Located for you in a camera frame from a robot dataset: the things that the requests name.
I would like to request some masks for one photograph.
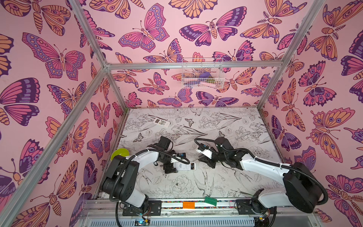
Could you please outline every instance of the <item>white tabletop with floral print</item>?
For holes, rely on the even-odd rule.
[[[169,121],[170,126],[154,124],[155,117]],[[282,187],[253,172],[228,169],[220,163],[212,169],[198,161],[201,154],[196,152],[194,139],[223,136],[234,148],[247,148],[258,157],[280,162],[256,108],[131,109],[122,134],[118,148],[126,148],[130,154],[165,136],[177,153],[185,152],[196,162],[195,171],[165,174],[161,163],[139,170],[136,188],[150,198],[250,197],[260,188]]]

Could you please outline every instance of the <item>white wire basket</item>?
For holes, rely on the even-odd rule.
[[[181,67],[181,87],[222,88],[224,73],[220,58],[183,58]]]

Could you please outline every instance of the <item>yellow-green bowl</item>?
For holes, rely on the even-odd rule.
[[[113,159],[115,156],[117,156],[117,155],[121,155],[121,156],[126,157],[126,156],[129,156],[129,155],[130,155],[130,153],[129,153],[129,151],[128,151],[126,148],[120,148],[120,149],[117,149],[117,150],[115,150],[115,151],[112,153],[112,155],[111,155],[111,161],[112,161],[112,159]]]

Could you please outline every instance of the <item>purple object in basket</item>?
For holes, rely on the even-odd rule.
[[[211,73],[210,72],[205,72],[205,73],[202,73],[199,78],[210,78],[212,77]]]

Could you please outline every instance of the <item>green lego brick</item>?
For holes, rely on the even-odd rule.
[[[217,200],[211,197],[206,197],[204,202],[217,206]]]

